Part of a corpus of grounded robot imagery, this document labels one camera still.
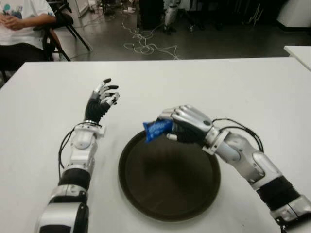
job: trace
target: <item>blue package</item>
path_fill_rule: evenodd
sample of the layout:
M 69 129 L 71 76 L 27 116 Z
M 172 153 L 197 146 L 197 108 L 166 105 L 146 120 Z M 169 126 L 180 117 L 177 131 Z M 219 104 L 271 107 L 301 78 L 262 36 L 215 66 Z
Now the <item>blue package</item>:
M 156 122 L 143 123 L 146 132 L 146 141 L 150 142 L 159 137 L 163 133 L 169 133 L 172 131 L 173 121 L 161 120 Z

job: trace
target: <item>white table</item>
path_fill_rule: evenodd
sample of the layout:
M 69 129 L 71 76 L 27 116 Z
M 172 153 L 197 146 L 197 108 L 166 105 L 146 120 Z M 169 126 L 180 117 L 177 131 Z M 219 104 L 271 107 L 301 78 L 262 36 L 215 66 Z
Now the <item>white table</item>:
M 284 49 L 311 71 L 311 46 L 285 46 Z
M 218 196 L 194 219 L 163 223 L 127 201 L 117 172 L 124 146 L 143 121 L 184 103 L 253 129 L 271 160 L 311 198 L 311 73 L 294 58 L 28 63 L 0 90 L 1 232 L 32 232 L 58 182 L 60 142 L 108 77 L 120 85 L 121 98 L 101 121 L 107 130 L 89 189 L 90 233 L 279 232 L 259 196 L 220 159 Z M 68 155 L 69 147 L 63 161 Z

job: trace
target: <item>gray floor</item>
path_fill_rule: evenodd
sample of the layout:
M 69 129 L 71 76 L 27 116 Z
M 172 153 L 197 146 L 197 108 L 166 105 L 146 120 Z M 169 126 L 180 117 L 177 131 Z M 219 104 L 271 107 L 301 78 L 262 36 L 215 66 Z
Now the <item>gray floor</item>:
M 124 43 L 134 43 L 139 46 L 138 39 L 122 27 L 135 28 L 136 16 L 125 18 L 121 10 L 115 18 L 108 18 L 93 13 L 86 13 L 82 18 L 75 14 L 74 26 L 77 31 L 92 45 L 94 51 L 87 55 L 74 58 L 74 61 L 124 61 L 124 60 L 166 60 L 172 56 L 155 51 L 152 55 L 134 53 L 123 47 Z M 246 58 L 246 57 L 284 57 L 288 54 L 283 50 L 285 45 L 311 45 L 311 36 L 306 32 L 284 32 L 277 26 L 225 26 L 217 31 L 212 24 L 206 24 L 206 29 L 195 29 L 189 32 L 189 23 L 184 18 L 178 18 L 175 24 L 177 32 L 171 36 L 165 35 L 162 29 L 154 33 L 148 43 L 158 47 L 177 45 L 177 55 L 180 59 L 211 59 L 211 58 Z M 75 40 L 67 29 L 56 31 L 64 50 L 69 57 L 87 52 L 79 40 Z

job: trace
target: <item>dark brown tray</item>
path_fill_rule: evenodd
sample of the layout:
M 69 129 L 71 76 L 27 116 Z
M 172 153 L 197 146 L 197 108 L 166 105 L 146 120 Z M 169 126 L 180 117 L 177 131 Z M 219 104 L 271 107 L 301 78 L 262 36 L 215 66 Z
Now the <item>dark brown tray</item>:
M 174 142 L 164 135 L 144 141 L 142 131 L 120 157 L 119 180 L 128 200 L 162 221 L 182 221 L 206 210 L 220 185 L 217 158 L 197 144 Z

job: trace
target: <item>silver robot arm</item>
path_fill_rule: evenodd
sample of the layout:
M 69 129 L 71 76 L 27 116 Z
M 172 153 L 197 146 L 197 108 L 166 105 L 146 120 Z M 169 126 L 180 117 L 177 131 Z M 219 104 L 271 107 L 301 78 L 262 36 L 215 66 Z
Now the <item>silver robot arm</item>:
M 104 135 L 99 121 L 120 96 L 118 92 L 107 92 L 118 88 L 106 86 L 110 81 L 104 80 L 92 92 L 86 106 L 85 120 L 69 133 L 75 133 L 71 141 L 70 159 L 37 222 L 35 233 L 87 233 L 87 191 L 95 164 L 96 140 Z
M 171 140 L 201 143 L 209 154 L 219 155 L 243 176 L 267 204 L 283 232 L 311 232 L 311 202 L 300 195 L 279 169 L 246 138 L 221 130 L 190 105 L 164 110 L 159 119 L 174 121 Z

